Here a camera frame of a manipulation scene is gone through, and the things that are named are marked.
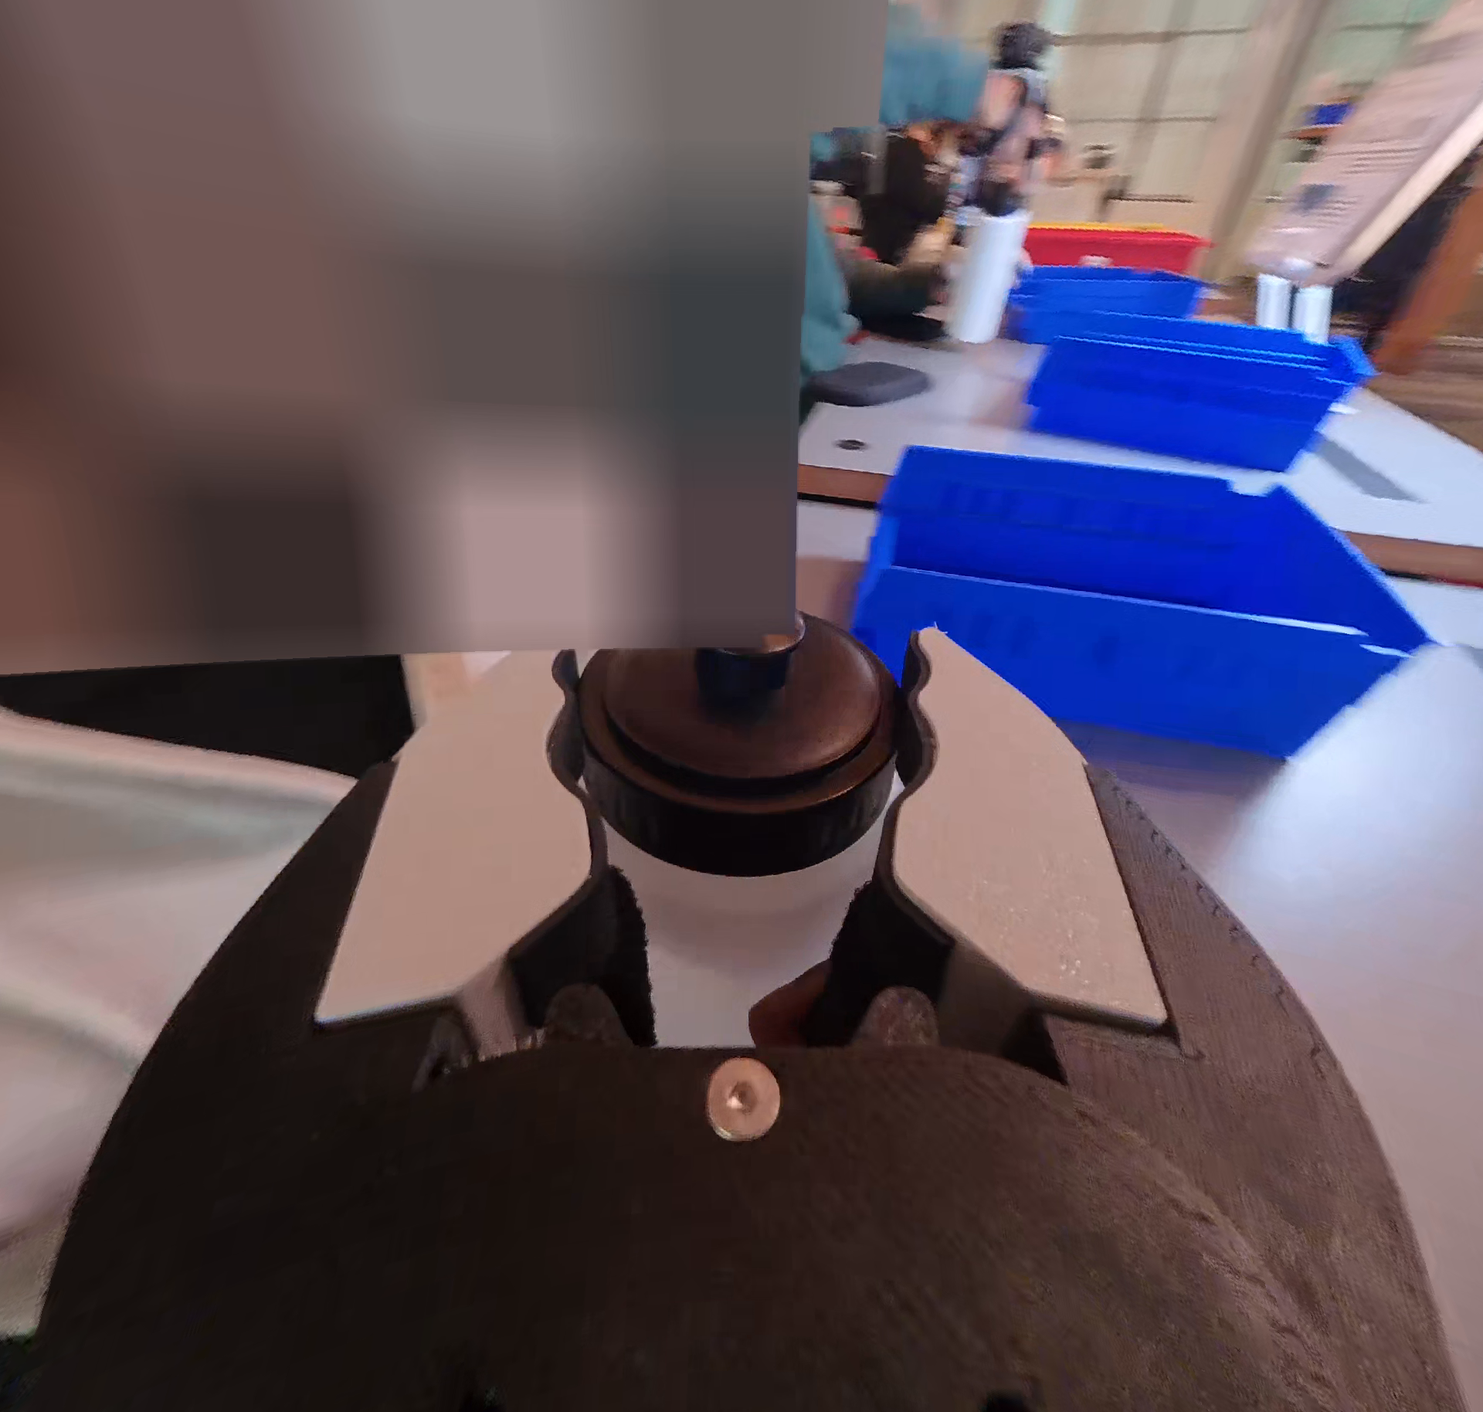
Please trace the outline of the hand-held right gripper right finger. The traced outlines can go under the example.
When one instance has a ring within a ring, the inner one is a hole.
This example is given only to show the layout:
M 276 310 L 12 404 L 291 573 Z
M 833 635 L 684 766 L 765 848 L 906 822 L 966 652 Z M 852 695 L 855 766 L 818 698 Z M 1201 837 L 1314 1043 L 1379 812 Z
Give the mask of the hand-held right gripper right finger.
M 1084 754 L 942 627 L 912 635 L 923 761 L 891 811 L 883 882 L 948 942 L 942 1041 L 1002 1055 L 1030 1018 L 1156 1033 L 1170 1009 Z

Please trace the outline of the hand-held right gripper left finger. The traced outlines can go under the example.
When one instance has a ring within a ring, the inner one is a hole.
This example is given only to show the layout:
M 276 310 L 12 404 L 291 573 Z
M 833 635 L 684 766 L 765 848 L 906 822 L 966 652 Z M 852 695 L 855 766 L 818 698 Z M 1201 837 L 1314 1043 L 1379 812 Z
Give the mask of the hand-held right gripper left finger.
M 534 1044 L 612 958 L 612 869 L 582 786 L 574 650 L 514 650 L 395 761 L 314 1019 L 450 1010 L 480 1058 Z

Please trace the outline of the blue plastic bin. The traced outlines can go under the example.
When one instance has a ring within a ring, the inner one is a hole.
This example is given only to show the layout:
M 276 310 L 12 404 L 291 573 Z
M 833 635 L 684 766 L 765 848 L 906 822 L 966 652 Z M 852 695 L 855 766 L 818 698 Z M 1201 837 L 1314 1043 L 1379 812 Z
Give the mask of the blue plastic bin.
M 1096 313 L 1047 346 L 1025 401 L 1036 432 L 1283 474 L 1374 375 L 1351 338 Z
M 1433 642 L 1288 486 L 912 446 L 852 632 L 901 675 L 929 627 L 1059 721 L 1275 758 Z
M 1096 327 L 1196 316 L 1206 284 L 1192 275 L 1096 265 L 1036 265 L 1011 290 L 1002 335 L 1011 341 L 1050 346 Z

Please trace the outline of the black bottle lid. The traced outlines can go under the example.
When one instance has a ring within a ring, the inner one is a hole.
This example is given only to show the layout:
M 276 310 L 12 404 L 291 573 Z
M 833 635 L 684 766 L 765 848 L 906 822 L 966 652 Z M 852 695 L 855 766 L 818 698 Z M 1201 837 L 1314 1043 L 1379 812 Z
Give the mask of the black bottle lid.
M 881 658 L 810 613 L 765 645 L 603 649 L 577 684 L 585 785 L 651 857 L 704 876 L 785 876 L 881 819 L 900 703 Z

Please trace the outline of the white plastic bottle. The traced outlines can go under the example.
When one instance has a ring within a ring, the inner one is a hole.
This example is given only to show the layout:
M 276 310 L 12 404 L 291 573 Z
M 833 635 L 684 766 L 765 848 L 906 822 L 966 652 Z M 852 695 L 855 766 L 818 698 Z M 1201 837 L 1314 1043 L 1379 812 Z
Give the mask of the white plastic bottle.
M 829 958 L 875 874 L 884 820 L 819 865 L 736 877 L 670 865 L 605 829 L 646 933 L 657 1046 L 747 1047 L 752 1009 Z
M 1022 270 L 1030 211 L 1022 207 L 991 216 L 969 208 L 962 214 L 959 231 L 963 242 L 952 267 L 945 327 L 955 344 L 986 344 L 1000 333 Z

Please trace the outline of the person's white jacket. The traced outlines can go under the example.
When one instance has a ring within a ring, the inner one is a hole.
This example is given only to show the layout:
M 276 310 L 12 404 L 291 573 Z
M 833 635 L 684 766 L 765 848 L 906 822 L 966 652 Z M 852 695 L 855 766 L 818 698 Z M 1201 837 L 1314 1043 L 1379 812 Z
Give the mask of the person's white jacket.
M 4 1248 L 63 1219 L 181 996 L 350 789 L 4 712 Z

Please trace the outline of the white document stand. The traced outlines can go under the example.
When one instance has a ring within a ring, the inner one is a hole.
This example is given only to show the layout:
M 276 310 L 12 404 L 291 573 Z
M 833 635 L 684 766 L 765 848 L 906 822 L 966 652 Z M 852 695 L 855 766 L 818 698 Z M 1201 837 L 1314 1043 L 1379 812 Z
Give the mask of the white document stand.
M 1255 324 L 1301 333 L 1314 344 L 1331 340 L 1332 286 L 1298 284 L 1277 273 L 1257 275 Z

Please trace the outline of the red plastic bin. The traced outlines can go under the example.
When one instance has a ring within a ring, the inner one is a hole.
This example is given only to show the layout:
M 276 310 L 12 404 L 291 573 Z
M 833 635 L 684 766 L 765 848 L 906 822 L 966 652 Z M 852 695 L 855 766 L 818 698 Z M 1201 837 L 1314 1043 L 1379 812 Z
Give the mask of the red plastic bin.
M 1189 275 L 1207 238 L 1158 225 L 1033 224 L 1023 250 L 1037 267 L 1113 267 Z

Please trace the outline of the wooden instruction board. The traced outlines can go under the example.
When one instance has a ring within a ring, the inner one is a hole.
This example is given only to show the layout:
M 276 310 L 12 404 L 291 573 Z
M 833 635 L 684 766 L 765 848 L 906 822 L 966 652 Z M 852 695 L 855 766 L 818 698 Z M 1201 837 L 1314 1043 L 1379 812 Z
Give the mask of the wooden instruction board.
M 1482 0 L 1453 0 L 1325 142 L 1243 253 L 1332 287 L 1396 235 L 1482 137 Z

